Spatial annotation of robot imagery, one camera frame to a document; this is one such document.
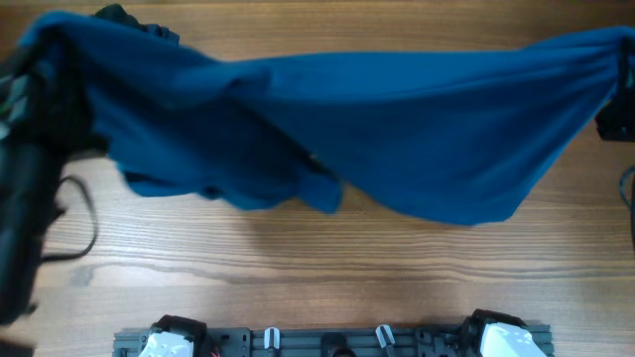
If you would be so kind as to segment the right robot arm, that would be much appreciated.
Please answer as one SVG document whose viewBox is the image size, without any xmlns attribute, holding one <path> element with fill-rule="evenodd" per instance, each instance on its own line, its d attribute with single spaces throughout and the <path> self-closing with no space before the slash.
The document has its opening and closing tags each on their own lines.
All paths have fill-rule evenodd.
<svg viewBox="0 0 635 357">
<path fill-rule="evenodd" d="M 634 42 L 624 40 L 618 54 L 615 93 L 595 115 L 603 141 L 634 141 Z M 511 315 L 478 309 L 463 325 L 456 346 L 459 356 L 545 357 L 522 320 Z"/>
</svg>

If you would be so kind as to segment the blue polo shirt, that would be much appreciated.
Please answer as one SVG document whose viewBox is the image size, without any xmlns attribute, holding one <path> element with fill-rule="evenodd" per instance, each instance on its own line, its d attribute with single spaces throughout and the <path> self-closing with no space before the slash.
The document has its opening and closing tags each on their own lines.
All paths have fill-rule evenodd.
<svg viewBox="0 0 635 357">
<path fill-rule="evenodd" d="M 334 212 L 350 183 L 462 225 L 512 216 L 634 60 L 629 27 L 511 51 L 222 61 L 176 36 L 51 12 L 22 40 L 41 41 L 54 66 L 78 67 L 92 130 L 140 195 Z"/>
</svg>

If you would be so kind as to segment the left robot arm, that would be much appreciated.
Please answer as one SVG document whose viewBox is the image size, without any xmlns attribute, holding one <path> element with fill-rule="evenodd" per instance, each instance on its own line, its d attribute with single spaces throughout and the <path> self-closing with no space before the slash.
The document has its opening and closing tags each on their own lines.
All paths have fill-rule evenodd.
<svg viewBox="0 0 635 357">
<path fill-rule="evenodd" d="M 74 184 L 90 220 L 98 222 L 86 183 L 65 176 L 72 159 L 100 155 L 73 52 L 47 45 L 21 46 L 1 65 L 1 323 L 8 326 L 37 309 L 31 296 L 39 268 L 86 256 L 44 253 L 47 231 L 65 212 L 57 194 Z"/>
</svg>

